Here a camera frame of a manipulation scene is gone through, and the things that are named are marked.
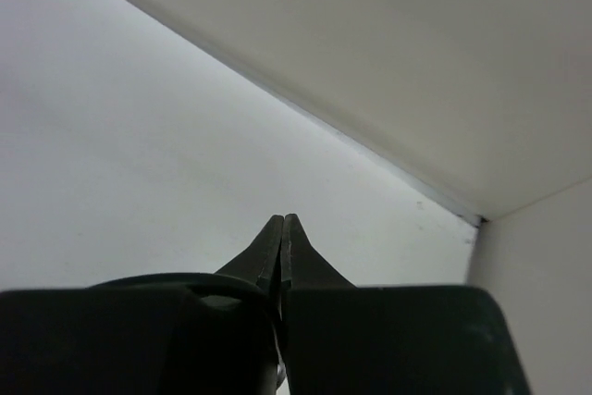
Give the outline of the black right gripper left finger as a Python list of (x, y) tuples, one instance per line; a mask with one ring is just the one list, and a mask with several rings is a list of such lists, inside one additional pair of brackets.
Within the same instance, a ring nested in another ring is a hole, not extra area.
[(5, 394), (273, 394), (283, 219), (213, 274), (1, 295)]

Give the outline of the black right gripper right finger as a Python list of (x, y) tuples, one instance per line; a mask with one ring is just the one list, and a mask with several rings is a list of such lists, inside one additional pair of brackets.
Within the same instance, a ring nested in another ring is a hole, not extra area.
[(296, 215), (280, 247), (293, 394), (527, 394), (503, 312), (466, 285), (357, 287)]

